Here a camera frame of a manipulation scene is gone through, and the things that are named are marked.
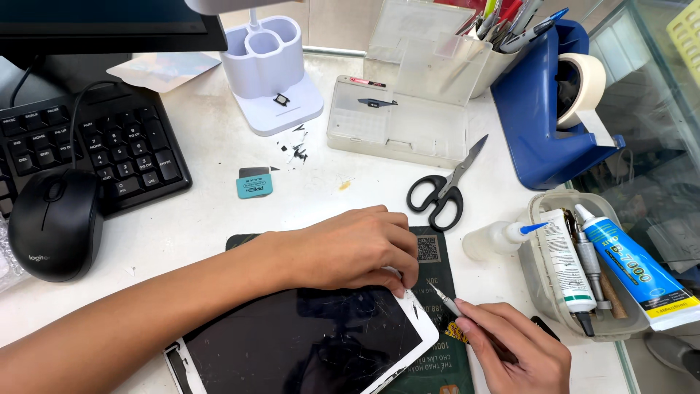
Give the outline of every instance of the green repair mat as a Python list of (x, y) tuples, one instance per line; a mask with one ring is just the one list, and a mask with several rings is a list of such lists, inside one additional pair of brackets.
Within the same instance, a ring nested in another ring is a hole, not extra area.
[[(418, 236), (419, 279), (413, 293), (421, 302), (436, 327), (445, 326), (445, 320), (454, 318), (428, 281), (450, 298), (454, 298), (454, 283), (449, 267), (445, 235), (429, 226), (411, 227)], [(246, 243), (258, 234), (239, 234), (226, 241), (226, 250)], [(442, 331), (432, 349), (425, 352), (402, 374), (394, 379), (381, 394), (473, 394), (474, 386), (469, 372), (465, 344)]]

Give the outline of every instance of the computer monitor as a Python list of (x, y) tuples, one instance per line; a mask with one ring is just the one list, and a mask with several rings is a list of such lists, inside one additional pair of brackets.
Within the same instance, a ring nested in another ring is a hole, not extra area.
[(0, 55), (226, 50), (184, 0), (0, 0)]

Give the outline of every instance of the white desk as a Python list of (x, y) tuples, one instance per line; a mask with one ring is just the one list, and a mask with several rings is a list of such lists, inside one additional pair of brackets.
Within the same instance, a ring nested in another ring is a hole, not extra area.
[[(194, 180), (192, 189), (106, 221), (99, 256), (84, 278), (73, 283), (31, 278), (1, 293), (0, 346), (96, 299), (220, 253), (234, 234), (297, 229), (376, 204), (407, 213), (412, 226), (427, 225), (427, 212), (417, 215), (406, 206), (407, 190), (420, 177), (448, 175), (450, 170), (328, 148), (326, 124), (335, 79), (340, 74), (362, 76), (362, 60), (306, 55), (305, 66), (324, 97), (325, 110), (306, 123), (309, 158), (304, 165), (296, 158), (286, 164), (280, 146), (289, 132), (259, 137), (249, 130), (221, 66), (162, 95)], [(445, 234), (456, 293), (475, 304), (509, 302), (532, 316), (537, 311), (517, 256), (477, 263), (461, 248), (464, 234), (496, 220), (514, 220), (537, 194), (515, 176), (490, 94), (471, 100), (469, 110), (470, 142), (487, 133), (489, 139), (460, 181), (462, 219)], [(238, 199), (238, 169), (264, 165), (281, 169), (272, 173), (274, 193)], [(348, 179), (350, 185), (341, 190)], [(126, 272), (128, 266), (136, 267), (135, 276)], [(613, 343), (578, 339), (545, 321), (573, 354), (571, 393), (627, 392)], [(477, 393), (487, 393), (483, 376), (475, 375)], [(117, 392), (175, 394), (176, 389), (157, 355)]]

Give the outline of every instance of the tablet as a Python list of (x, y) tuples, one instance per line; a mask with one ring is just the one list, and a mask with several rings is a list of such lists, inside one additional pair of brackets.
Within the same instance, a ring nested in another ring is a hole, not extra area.
[(163, 354), (181, 394), (371, 394), (438, 337), (410, 290), (294, 289), (238, 306)]

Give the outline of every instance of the b-7000 glue tube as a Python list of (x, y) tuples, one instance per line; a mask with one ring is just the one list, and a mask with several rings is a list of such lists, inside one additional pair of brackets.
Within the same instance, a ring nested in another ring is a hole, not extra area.
[(700, 320), (700, 301), (607, 217), (595, 217), (583, 205), (576, 210), (596, 251), (645, 311), (652, 329), (667, 330)]
[(564, 302), (581, 323), (583, 332), (592, 337), (595, 333), (589, 312), (596, 308), (597, 303), (566, 229), (564, 212), (553, 210), (540, 214), (540, 218), (548, 223), (542, 229)]

